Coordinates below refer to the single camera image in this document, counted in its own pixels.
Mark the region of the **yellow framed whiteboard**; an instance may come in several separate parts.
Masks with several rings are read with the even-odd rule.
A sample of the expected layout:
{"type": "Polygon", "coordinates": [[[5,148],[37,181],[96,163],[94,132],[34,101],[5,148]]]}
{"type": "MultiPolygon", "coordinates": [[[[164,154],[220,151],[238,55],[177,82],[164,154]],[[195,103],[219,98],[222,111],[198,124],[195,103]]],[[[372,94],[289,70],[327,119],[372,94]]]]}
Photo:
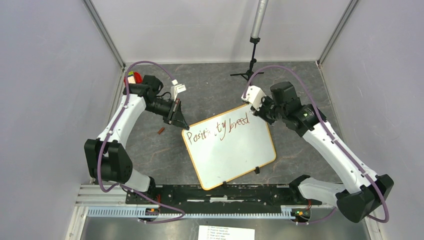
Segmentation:
{"type": "Polygon", "coordinates": [[[242,105],[181,132],[200,186],[209,191],[277,158],[268,124],[242,105]]]}

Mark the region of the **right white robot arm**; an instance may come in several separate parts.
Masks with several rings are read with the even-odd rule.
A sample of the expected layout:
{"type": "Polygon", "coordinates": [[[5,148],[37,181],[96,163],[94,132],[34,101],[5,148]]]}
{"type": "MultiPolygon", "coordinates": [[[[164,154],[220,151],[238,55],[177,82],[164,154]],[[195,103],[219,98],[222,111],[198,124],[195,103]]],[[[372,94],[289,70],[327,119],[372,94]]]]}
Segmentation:
{"type": "Polygon", "coordinates": [[[389,219],[386,199],[394,180],[388,174],[377,174],[361,161],[316,105],[301,103],[290,82],[274,84],[270,91],[268,96],[260,87],[250,85],[241,98],[252,105],[254,116],[270,125],[282,121],[296,132],[320,153],[341,180],[331,183],[301,175],[289,184],[289,199],[295,204],[306,200],[329,204],[353,223],[366,217],[386,223],[389,219]]]}

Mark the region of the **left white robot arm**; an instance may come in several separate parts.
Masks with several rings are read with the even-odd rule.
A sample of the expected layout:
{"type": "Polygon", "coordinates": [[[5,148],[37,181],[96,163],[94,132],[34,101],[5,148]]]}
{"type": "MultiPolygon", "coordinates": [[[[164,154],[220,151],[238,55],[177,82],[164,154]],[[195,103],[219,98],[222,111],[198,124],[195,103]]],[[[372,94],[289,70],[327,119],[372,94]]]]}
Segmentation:
{"type": "Polygon", "coordinates": [[[137,119],[145,111],[161,116],[165,124],[188,130],[190,127],[177,97],[186,90],[186,86],[174,79],[168,92],[170,97],[165,99],[160,94],[164,85],[154,75],[140,77],[132,71],[124,83],[128,86],[123,91],[118,110],[102,133],[84,144],[87,167],[89,175],[98,182],[123,184],[138,191],[137,196],[145,204],[151,204],[157,198],[156,184],[151,176],[134,169],[126,152],[128,138],[137,119]]]}

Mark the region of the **red toy with block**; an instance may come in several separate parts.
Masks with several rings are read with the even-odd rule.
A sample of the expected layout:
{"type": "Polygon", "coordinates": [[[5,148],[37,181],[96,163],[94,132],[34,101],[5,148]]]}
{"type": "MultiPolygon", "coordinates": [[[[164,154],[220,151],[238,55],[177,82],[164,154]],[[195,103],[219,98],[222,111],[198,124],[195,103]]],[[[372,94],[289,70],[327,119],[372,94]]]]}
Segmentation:
{"type": "Polygon", "coordinates": [[[130,84],[141,84],[143,82],[142,76],[136,71],[130,71],[127,78],[124,78],[123,82],[126,83],[129,80],[130,84]]]}

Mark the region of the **grey metal pole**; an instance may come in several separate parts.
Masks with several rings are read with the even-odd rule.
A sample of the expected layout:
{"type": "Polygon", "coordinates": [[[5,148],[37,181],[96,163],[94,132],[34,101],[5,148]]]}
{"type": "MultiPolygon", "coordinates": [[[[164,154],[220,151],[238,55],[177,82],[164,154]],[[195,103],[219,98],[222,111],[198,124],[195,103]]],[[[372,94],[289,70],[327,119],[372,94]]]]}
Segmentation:
{"type": "Polygon", "coordinates": [[[254,18],[254,22],[253,22],[253,26],[252,26],[252,31],[250,34],[250,42],[257,44],[260,41],[260,31],[261,31],[261,27],[263,24],[263,20],[265,17],[265,13],[266,13],[266,9],[268,6],[268,0],[259,0],[258,1],[258,5],[257,5],[257,9],[256,9],[256,13],[255,13],[255,18],[254,18]]]}

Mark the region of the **white paper sheet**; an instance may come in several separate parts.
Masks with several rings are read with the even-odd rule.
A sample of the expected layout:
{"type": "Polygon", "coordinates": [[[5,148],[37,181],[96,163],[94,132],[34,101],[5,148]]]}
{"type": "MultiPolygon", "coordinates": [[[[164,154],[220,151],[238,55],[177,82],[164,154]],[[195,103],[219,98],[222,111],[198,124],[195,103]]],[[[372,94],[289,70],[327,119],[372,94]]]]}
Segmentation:
{"type": "Polygon", "coordinates": [[[250,228],[200,225],[198,240],[254,240],[256,231],[250,228]]]}

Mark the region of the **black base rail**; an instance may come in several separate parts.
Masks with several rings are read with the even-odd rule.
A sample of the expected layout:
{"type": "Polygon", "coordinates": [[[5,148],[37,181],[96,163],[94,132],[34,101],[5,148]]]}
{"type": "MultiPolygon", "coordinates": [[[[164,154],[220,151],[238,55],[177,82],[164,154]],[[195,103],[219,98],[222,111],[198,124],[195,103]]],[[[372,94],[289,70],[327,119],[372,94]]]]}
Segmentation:
{"type": "Polygon", "coordinates": [[[146,196],[159,202],[161,214],[276,214],[281,206],[312,205],[287,184],[227,184],[204,190],[198,184],[157,185],[146,196]]]}

